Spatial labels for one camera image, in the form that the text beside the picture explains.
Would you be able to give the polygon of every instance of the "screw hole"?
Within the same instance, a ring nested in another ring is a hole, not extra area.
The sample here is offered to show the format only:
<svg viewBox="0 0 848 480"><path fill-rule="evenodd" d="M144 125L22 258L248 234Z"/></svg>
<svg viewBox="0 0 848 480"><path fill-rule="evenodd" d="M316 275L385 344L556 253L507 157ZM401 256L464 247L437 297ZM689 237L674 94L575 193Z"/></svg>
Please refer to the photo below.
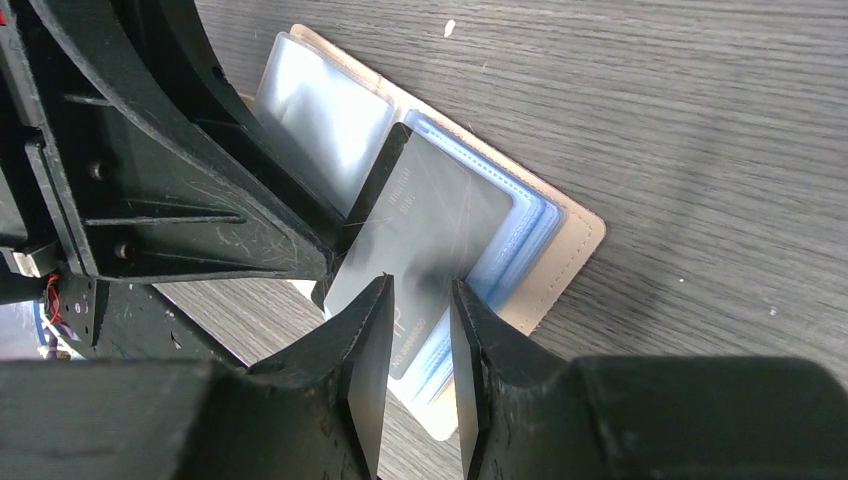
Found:
<svg viewBox="0 0 848 480"><path fill-rule="evenodd" d="M111 171L109 167L102 162L92 163L91 166L88 167L88 172L91 174L91 178L99 181L104 181L111 176Z"/></svg>

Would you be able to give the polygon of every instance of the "screw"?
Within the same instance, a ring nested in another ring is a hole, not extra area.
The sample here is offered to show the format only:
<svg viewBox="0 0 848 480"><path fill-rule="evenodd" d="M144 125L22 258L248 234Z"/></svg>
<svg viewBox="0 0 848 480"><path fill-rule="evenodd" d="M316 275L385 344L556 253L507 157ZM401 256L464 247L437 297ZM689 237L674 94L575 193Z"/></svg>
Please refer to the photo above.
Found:
<svg viewBox="0 0 848 480"><path fill-rule="evenodd" d="M135 257L135 247L129 242L121 242L115 246L115 255L124 260L130 260Z"/></svg>

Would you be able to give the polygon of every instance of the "wooden table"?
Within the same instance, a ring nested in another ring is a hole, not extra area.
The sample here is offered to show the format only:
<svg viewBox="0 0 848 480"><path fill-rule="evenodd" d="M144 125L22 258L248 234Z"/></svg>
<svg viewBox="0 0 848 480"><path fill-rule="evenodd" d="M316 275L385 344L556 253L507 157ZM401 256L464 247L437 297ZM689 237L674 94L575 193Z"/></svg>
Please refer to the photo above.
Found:
<svg viewBox="0 0 848 480"><path fill-rule="evenodd" d="M256 90L304 23L604 218L532 338L590 353L811 358L848 384L848 2L198 0ZM445 38L445 24L456 27ZM166 286L255 359L319 322L286 284ZM386 478L459 478L391 402Z"/></svg>

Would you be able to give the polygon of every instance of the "wire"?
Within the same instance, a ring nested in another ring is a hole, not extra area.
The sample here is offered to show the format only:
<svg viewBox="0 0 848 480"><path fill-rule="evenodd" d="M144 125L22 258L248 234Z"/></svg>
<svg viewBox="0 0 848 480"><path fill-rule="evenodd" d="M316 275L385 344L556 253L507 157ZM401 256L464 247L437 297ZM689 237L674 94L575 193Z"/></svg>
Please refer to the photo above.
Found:
<svg viewBox="0 0 848 480"><path fill-rule="evenodd" d="M56 288L56 283L59 282L59 275L51 275L47 280L47 295L45 305L47 313L50 315L50 325L57 323L65 324L65 319L62 318L62 300L59 297L59 290Z"/></svg>

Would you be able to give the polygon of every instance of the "beige leather wallet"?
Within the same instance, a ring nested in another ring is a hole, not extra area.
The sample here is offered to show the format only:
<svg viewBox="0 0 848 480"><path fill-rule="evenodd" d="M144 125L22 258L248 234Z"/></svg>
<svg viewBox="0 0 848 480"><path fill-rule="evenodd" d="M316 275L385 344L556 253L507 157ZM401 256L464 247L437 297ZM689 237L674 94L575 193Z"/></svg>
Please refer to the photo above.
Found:
<svg viewBox="0 0 848 480"><path fill-rule="evenodd" d="M391 104L417 110L429 117L445 131L562 209L565 213L565 221L559 231L504 308L498 312L501 318L510 325L523 334L529 335L600 245L606 233L604 222L512 159L507 158L423 101L392 84L308 27L295 25L289 33L332 61L340 70L375 95ZM245 101L251 105L252 99L246 97ZM435 402L427 407L410 406L410 412L433 438L448 439L457 428L453 383Z"/></svg>

